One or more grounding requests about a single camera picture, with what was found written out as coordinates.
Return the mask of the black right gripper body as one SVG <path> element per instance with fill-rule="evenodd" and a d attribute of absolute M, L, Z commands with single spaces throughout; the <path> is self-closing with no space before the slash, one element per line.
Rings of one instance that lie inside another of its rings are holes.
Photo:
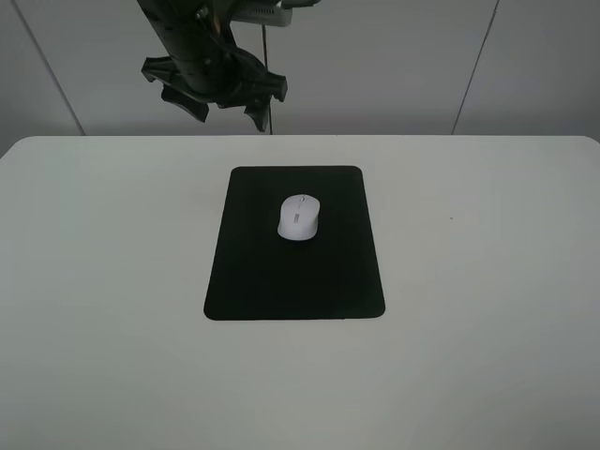
<path fill-rule="evenodd" d="M 284 100 L 286 78 L 235 43 L 230 23 L 240 2 L 140 1 L 167 52 L 146 58 L 142 75 L 205 104 L 247 106 L 254 100 Z"/>

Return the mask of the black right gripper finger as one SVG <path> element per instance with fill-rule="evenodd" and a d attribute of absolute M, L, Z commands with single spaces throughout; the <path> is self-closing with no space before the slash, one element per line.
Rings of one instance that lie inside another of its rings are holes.
<path fill-rule="evenodd" d="M 187 95 L 172 89 L 170 86 L 163 87 L 161 99 L 164 102 L 178 107 L 202 123 L 206 121 L 206 118 L 209 114 L 209 107 L 207 104 L 188 97 Z"/>
<path fill-rule="evenodd" d="M 244 113 L 252 120 L 258 131 L 265 132 L 270 124 L 269 111 L 269 101 L 254 100 L 245 107 Z"/>

